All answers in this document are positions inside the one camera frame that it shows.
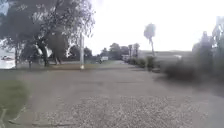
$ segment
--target grass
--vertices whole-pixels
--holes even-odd
[[[16,79],[18,72],[0,71],[0,115],[7,109],[4,121],[13,119],[27,100],[27,90],[23,83]]]

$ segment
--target shrub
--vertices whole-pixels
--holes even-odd
[[[155,60],[155,58],[152,57],[152,56],[148,56],[148,57],[146,58],[148,69],[152,69],[152,68],[154,68],[154,60]]]
[[[193,61],[188,58],[182,58],[175,63],[167,64],[164,69],[164,73],[168,77],[175,77],[180,79],[193,79],[196,76]]]
[[[145,67],[145,60],[144,59],[137,59],[137,63],[138,63],[138,66],[141,67],[141,68],[144,68]]]

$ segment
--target asphalt road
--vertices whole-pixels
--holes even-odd
[[[191,83],[123,64],[20,76],[30,90],[14,121],[59,128],[223,128],[224,100]]]

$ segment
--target pole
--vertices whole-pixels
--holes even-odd
[[[84,37],[82,33],[80,34],[80,69],[85,69],[84,67]]]

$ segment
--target sky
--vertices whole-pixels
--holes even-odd
[[[224,13],[222,0],[92,0],[96,24],[92,38],[85,45],[94,54],[110,44],[139,43],[141,50],[151,50],[143,36],[147,24],[156,25],[153,38],[156,51],[191,50],[203,31],[208,35],[217,16]]]

